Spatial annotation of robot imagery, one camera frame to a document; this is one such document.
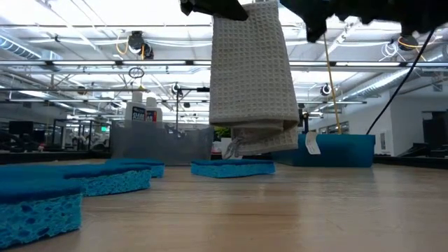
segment blue bin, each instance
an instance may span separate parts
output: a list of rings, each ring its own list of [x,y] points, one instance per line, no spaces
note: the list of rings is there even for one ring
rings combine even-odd
[[[375,153],[374,135],[320,134],[320,155],[310,155],[306,135],[299,135],[299,148],[272,153],[275,162],[300,167],[371,167]]]

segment wooden table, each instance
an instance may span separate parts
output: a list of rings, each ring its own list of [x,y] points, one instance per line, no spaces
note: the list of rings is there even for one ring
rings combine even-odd
[[[276,167],[227,179],[168,167],[149,190],[85,198],[79,231],[10,251],[448,251],[444,170]]]

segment white tag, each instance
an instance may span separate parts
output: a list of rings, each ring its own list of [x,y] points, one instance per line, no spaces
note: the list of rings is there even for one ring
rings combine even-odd
[[[308,132],[305,137],[305,145],[307,146],[308,152],[311,155],[320,155],[321,150],[319,150],[319,146],[317,146],[317,132]]]

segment label tag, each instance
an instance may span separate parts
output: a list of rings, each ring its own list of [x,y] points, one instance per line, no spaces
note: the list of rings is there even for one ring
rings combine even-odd
[[[147,111],[146,122],[157,122],[157,111]]]
[[[308,132],[307,136],[305,137],[305,145],[307,146],[308,152],[311,155],[320,155],[321,150],[319,149],[319,146],[317,146],[317,132]]]
[[[145,109],[139,107],[132,107],[132,120],[145,120]]]

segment waffle towel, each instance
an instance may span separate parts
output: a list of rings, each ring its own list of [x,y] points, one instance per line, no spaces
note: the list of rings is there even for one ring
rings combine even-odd
[[[244,9],[243,22],[213,17],[210,123],[232,129],[230,155],[297,148],[299,115],[277,2]]]

